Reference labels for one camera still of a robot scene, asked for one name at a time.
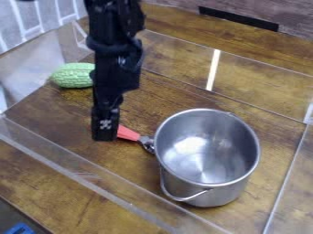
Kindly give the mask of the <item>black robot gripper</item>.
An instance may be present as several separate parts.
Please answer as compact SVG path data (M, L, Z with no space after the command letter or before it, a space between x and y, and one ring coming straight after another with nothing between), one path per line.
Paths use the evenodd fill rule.
M87 36L94 51L92 139L112 142L118 138L122 94L139 88L143 45L138 37L95 29Z

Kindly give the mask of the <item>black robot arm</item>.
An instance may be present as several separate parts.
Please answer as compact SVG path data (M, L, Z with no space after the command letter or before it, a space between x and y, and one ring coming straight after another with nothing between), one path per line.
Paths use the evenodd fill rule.
M139 87L144 58L135 34L144 29L139 0L84 0L90 19L86 42L94 51L92 139L118 138L123 93Z

